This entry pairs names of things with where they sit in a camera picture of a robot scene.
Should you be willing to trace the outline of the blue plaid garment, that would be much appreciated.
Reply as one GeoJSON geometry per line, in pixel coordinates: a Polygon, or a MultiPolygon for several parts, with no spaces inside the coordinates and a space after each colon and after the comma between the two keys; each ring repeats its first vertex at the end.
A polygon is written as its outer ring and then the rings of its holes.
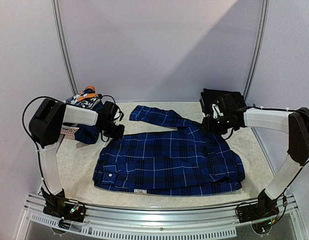
{"type": "Polygon", "coordinates": [[[98,188],[165,196],[208,196],[241,189],[241,158],[220,134],[173,110],[138,105],[131,121],[169,131],[143,132],[112,139],[93,173],[98,188]]]}

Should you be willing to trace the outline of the black t-shirt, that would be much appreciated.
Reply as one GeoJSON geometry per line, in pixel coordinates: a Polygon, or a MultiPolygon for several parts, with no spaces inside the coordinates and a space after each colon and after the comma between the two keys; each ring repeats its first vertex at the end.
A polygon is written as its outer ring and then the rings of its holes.
{"type": "Polygon", "coordinates": [[[223,114],[229,114],[247,106],[244,97],[238,91],[204,88],[200,95],[201,109],[205,114],[213,113],[213,104],[217,105],[219,111],[223,114]]]}

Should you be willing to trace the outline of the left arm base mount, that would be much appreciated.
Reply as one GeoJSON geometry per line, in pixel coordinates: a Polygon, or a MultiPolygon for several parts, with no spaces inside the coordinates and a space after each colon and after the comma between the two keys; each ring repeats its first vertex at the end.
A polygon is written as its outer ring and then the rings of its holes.
{"type": "Polygon", "coordinates": [[[43,213],[59,219],[83,223],[86,216],[86,206],[76,200],[56,198],[52,202],[46,201],[43,213]]]}

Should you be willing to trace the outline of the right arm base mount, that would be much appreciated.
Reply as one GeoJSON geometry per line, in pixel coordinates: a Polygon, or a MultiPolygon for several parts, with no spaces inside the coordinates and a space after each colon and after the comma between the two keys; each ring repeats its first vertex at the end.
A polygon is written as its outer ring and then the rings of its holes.
{"type": "Polygon", "coordinates": [[[238,204],[235,208],[235,215],[237,216],[240,223],[253,222],[263,218],[269,219],[267,225],[272,226],[277,223],[285,214],[288,202],[283,201],[284,207],[283,212],[279,215],[279,207],[277,203],[274,203],[270,207],[262,210],[258,203],[251,204],[248,202],[242,202],[238,204]]]}

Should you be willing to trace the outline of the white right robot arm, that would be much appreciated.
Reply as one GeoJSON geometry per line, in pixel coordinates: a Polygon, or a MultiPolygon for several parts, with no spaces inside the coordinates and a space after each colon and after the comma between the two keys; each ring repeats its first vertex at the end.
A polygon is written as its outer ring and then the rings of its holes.
{"type": "Polygon", "coordinates": [[[288,135],[286,159],[270,184],[258,195],[253,214],[264,218],[277,199],[309,163],[309,109],[248,106],[238,91],[204,89],[200,93],[203,129],[225,135],[240,128],[262,128],[288,135]]]}

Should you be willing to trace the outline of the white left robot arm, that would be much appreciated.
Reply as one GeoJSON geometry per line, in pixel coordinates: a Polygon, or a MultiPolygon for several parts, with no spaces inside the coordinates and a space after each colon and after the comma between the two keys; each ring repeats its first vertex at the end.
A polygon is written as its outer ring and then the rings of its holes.
{"type": "Polygon", "coordinates": [[[124,125],[117,125],[124,113],[114,100],[102,102],[103,95],[96,94],[91,99],[78,96],[59,101],[49,96],[43,100],[25,132],[34,142],[42,179],[41,192],[49,200],[49,208],[58,217],[69,213],[69,206],[61,199],[65,197],[58,166],[57,151],[64,135],[73,136],[85,145],[95,144],[98,139],[120,139],[124,135],[124,125]]]}

